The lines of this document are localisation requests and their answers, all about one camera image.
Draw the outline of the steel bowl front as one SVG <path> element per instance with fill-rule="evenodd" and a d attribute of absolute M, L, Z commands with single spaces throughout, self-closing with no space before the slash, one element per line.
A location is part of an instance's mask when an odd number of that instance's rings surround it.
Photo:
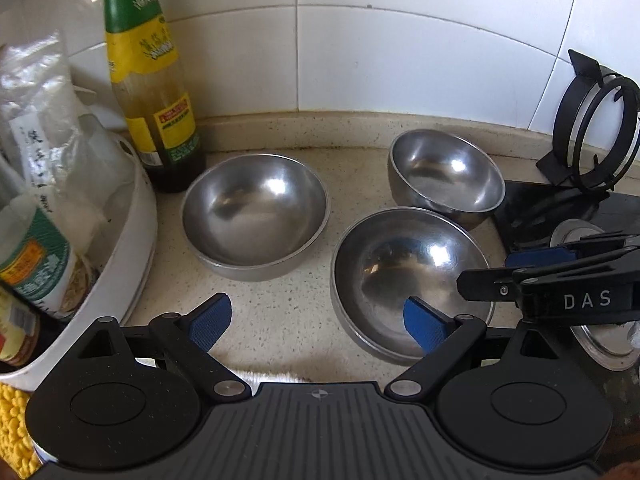
<path fill-rule="evenodd" d="M 384 209 L 345 232 L 331 263 L 330 292 L 338 322 L 363 350 L 410 365 L 424 352 L 405 329 L 405 300 L 417 296 L 452 318 L 488 322 L 491 301 L 469 302 L 457 290 L 464 270 L 486 269 L 480 246 L 461 226 L 413 207 Z"/>

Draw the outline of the steel bowl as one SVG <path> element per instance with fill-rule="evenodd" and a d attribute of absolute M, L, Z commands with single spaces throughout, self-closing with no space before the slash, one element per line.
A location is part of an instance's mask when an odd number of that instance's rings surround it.
<path fill-rule="evenodd" d="M 223 278 L 263 282 L 296 269 L 329 222 L 326 186 L 307 165 L 279 154 L 233 156 L 184 194 L 186 244 Z"/>
<path fill-rule="evenodd" d="M 390 194 L 399 206 L 441 214 L 472 230 L 506 196 L 496 163 L 468 140 L 433 129 L 401 133 L 387 155 Z"/>
<path fill-rule="evenodd" d="M 464 270 L 486 269 L 480 246 L 461 226 L 413 207 L 384 209 L 345 232 L 331 263 L 330 292 L 338 322 L 363 350 L 410 365 L 424 352 L 405 329 L 405 300 L 417 296 L 452 318 L 488 322 L 491 301 L 469 302 L 457 290 Z"/>

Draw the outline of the steel bowl back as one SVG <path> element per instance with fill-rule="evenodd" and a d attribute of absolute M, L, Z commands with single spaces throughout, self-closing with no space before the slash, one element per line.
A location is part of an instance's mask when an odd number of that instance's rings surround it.
<path fill-rule="evenodd" d="M 441 214 L 472 230 L 506 196 L 496 163 L 468 140 L 433 129 L 401 133 L 387 155 L 390 194 L 399 206 Z"/>

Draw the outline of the white rotating condiment rack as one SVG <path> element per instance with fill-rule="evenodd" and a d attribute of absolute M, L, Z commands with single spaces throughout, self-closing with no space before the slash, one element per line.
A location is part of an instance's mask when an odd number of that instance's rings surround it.
<path fill-rule="evenodd" d="M 88 252 L 81 254 L 94 271 L 91 292 L 72 318 L 61 321 L 42 312 L 5 284 L 24 304 L 48 320 L 54 339 L 49 349 L 34 362 L 15 372 L 1 373 L 2 384 L 35 391 L 93 321 L 101 316 L 126 321 L 141 295 L 155 250 L 156 200 L 129 145 L 116 141 L 131 157 L 136 173 L 134 182 L 120 188 L 107 202 L 107 224 L 94 238 Z"/>

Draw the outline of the green yellow label oil bottle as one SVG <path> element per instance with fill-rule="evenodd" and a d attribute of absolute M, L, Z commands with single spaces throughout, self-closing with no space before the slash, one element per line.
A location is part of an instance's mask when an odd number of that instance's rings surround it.
<path fill-rule="evenodd" d="M 178 193 L 205 169 L 178 48 L 160 0 L 104 0 L 111 85 L 153 188 Z"/>

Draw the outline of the yellow chenille mat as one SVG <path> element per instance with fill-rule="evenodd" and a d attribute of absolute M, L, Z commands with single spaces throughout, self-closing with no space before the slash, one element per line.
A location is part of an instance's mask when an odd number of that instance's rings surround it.
<path fill-rule="evenodd" d="M 1 385 L 1 473 L 10 478 L 28 479 L 41 467 L 26 428 L 29 399 L 29 393 Z"/>

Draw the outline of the purple cap sauce bottle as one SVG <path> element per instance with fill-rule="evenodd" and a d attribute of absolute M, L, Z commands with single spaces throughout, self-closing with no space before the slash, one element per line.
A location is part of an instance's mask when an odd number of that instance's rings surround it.
<path fill-rule="evenodd" d="M 1 281 L 52 318 L 67 321 L 86 300 L 94 271 L 1 162 Z"/>

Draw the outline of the red label vinegar bottle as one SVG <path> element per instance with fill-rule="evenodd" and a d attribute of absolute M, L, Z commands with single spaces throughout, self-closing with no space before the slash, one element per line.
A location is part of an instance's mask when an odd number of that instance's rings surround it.
<path fill-rule="evenodd" d="M 1 373 L 8 374 L 34 362 L 49 349 L 54 333 L 48 320 L 1 285 Z"/>

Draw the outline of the black glass stove top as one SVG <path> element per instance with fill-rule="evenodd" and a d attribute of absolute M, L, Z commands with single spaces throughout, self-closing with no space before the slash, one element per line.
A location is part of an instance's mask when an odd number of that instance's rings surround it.
<path fill-rule="evenodd" d="M 590 222 L 603 233 L 637 234 L 639 199 L 610 192 L 587 196 L 567 186 L 509 181 L 506 198 L 494 213 L 495 227 L 507 254 L 550 247 L 555 228 L 570 219 Z M 635 462 L 639 459 L 639 360 L 630 370 L 612 372 L 588 356 L 570 328 L 560 338 L 564 348 L 600 387 L 613 410 L 612 430 L 599 463 L 612 468 Z M 632 338 L 632 342 L 639 349 L 638 341 Z"/>

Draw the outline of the clear plastic bag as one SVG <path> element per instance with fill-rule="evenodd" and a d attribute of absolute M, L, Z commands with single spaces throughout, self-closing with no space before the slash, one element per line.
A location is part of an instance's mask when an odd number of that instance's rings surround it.
<path fill-rule="evenodd" d="M 59 34 L 1 48 L 1 149 L 38 206 L 78 252 L 134 182 L 134 162 L 76 96 Z"/>

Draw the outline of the white terry towel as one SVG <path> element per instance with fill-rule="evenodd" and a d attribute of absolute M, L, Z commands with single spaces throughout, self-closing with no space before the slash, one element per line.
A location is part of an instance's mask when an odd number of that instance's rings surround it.
<path fill-rule="evenodd" d="M 261 372 L 260 370 L 232 370 L 232 373 L 257 388 L 266 382 L 276 382 L 277 384 L 300 384 L 306 379 L 290 372 Z"/>

